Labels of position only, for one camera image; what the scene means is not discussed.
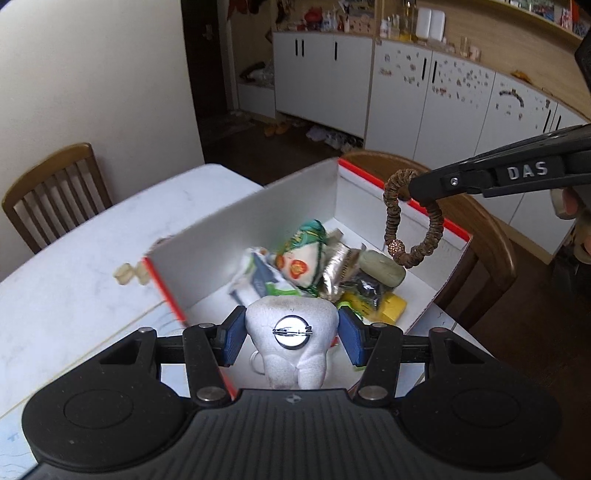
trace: cardboard box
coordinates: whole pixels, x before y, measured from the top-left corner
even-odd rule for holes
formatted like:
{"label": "cardboard box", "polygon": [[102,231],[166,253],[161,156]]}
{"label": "cardboard box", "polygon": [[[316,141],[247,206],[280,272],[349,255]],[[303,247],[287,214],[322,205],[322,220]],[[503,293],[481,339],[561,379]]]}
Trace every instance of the cardboard box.
{"label": "cardboard box", "polygon": [[[306,220],[327,231],[340,229],[350,247],[382,250],[386,207],[383,182],[345,160],[330,159],[273,183],[159,242],[145,257],[156,285],[185,325],[221,323],[236,307],[227,283],[248,247],[280,247]],[[421,242],[428,227],[425,211],[401,202],[400,238],[407,249]],[[470,236],[448,222],[439,247],[407,272],[395,292],[408,304],[397,325],[408,332],[448,281]],[[255,347],[247,337],[234,366],[224,369],[237,388],[268,388],[251,368]],[[361,376],[342,345],[329,350],[323,388],[349,388]]]}

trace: metal button badge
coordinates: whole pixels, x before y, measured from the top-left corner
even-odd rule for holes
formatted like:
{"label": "metal button badge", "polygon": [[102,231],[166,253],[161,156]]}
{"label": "metal button badge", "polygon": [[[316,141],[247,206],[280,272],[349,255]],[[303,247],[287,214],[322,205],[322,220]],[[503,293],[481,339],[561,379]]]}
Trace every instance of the metal button badge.
{"label": "metal button badge", "polygon": [[297,350],[310,339],[312,327],[302,317],[287,315],[277,322],[273,335],[283,348]]}

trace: braided bracelet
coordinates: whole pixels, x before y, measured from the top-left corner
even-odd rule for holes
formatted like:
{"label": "braided bracelet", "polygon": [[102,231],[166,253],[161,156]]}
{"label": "braided bracelet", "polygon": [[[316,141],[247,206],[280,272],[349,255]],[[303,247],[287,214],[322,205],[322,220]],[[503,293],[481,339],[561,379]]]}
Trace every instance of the braided bracelet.
{"label": "braided bracelet", "polygon": [[401,187],[408,186],[410,181],[418,175],[416,170],[398,170],[384,186],[384,203],[388,214],[384,241],[394,261],[405,268],[416,267],[426,256],[431,255],[443,236],[443,214],[437,202],[433,201],[425,206],[429,215],[429,229],[424,240],[412,247],[410,253],[406,253],[404,244],[396,238],[396,231],[400,224],[398,191]]}

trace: blue gripper pad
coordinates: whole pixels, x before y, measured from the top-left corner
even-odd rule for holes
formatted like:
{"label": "blue gripper pad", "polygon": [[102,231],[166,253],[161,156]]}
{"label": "blue gripper pad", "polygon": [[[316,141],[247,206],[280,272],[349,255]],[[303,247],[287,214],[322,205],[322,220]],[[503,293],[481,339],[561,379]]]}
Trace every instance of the blue gripper pad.
{"label": "blue gripper pad", "polygon": [[246,307],[242,305],[236,307],[220,325],[219,330],[225,331],[222,358],[224,366],[229,367],[236,361],[246,339]]}
{"label": "blue gripper pad", "polygon": [[349,307],[339,308],[339,338],[349,360],[356,367],[364,367],[371,354],[371,350],[365,348],[368,327]]}

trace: wooden shelf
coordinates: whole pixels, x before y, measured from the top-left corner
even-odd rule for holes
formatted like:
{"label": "wooden shelf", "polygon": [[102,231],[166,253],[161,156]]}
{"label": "wooden shelf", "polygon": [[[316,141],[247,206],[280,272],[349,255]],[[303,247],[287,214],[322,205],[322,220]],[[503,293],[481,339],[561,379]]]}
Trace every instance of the wooden shelf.
{"label": "wooden shelf", "polygon": [[546,34],[554,37],[556,40],[575,49],[582,41],[582,37],[575,35],[573,32],[562,28],[550,20],[545,19],[535,13],[529,12],[511,4],[499,0],[429,0],[430,3],[441,4],[456,4],[461,5],[466,9],[494,12],[506,22],[512,19],[516,26],[527,25],[541,34]]}

